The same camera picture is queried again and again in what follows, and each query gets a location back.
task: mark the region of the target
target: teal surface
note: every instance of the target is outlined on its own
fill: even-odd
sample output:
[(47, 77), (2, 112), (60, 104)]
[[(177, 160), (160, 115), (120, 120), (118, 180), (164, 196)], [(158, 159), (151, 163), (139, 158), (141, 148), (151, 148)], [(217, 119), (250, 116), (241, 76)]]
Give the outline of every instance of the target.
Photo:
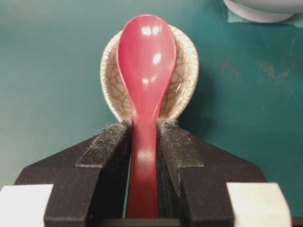
[(227, 12), (219, 0), (1, 0), (0, 186), (116, 122), (100, 56), (131, 17), (152, 13), (200, 57), (180, 126), (258, 164), (303, 216), (303, 29), (228, 23)]

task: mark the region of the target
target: ceramic dish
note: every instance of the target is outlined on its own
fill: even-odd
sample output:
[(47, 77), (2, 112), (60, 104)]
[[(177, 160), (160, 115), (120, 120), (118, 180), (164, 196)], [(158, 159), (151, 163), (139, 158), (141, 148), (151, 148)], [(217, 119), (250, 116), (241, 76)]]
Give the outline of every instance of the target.
[[(179, 29), (169, 26), (177, 45), (175, 72), (166, 91), (159, 117), (175, 120), (183, 112), (196, 88), (199, 61), (194, 44)], [(104, 98), (118, 121), (131, 120), (125, 87), (116, 64), (116, 49), (121, 36), (117, 33), (107, 44), (101, 58), (100, 80)]]
[(260, 23), (286, 20), (303, 12), (303, 0), (223, 0), (235, 14)]

